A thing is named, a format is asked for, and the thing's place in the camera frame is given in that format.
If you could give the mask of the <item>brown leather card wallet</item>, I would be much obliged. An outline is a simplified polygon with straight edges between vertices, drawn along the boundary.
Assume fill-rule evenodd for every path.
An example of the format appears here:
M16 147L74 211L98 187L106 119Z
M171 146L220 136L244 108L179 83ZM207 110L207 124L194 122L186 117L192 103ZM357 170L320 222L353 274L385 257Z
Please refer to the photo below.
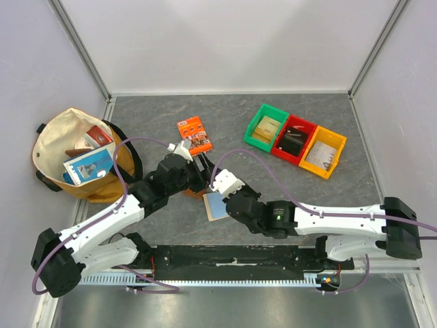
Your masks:
M198 192L194 192L191 189L187 189L185 191L183 191L183 194L187 197L191 197L197 200L202 200L203 199L203 195L206 193L206 189L203 189L201 191Z

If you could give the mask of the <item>beige card holder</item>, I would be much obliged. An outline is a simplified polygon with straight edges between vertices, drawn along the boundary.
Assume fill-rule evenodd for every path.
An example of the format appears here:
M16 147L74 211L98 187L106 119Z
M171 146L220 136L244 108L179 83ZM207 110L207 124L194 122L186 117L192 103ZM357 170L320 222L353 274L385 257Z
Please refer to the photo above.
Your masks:
M219 192L205 193L203 200L209 222L229 218L226 204L223 202L223 197Z

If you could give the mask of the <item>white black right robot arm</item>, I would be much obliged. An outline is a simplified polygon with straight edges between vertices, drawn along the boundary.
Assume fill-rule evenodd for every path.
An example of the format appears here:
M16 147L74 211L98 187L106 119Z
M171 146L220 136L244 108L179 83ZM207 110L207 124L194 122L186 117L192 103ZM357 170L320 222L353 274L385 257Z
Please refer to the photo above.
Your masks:
M361 255L422 257L416 213L396 197L371 206L329 208L283 200L263 203L246 185L222 196L227 214L253 234L275 239L317 235L312 258L321 269Z

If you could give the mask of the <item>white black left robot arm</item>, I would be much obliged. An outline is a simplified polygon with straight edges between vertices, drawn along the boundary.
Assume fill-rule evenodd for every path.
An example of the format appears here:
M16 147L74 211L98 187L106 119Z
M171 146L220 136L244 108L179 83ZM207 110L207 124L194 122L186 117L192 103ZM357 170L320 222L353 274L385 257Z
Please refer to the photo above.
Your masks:
M187 160L171 153L108 208L61 232L44 230L38 236L31 258L31 267L36 272L33 293L48 293L57 298L94 272L122 264L138 269L147 266L150 251L139 237L124 238L113 247L104 245L103 241L165 207L173 195L207 189L212 175L218 172L204 154Z

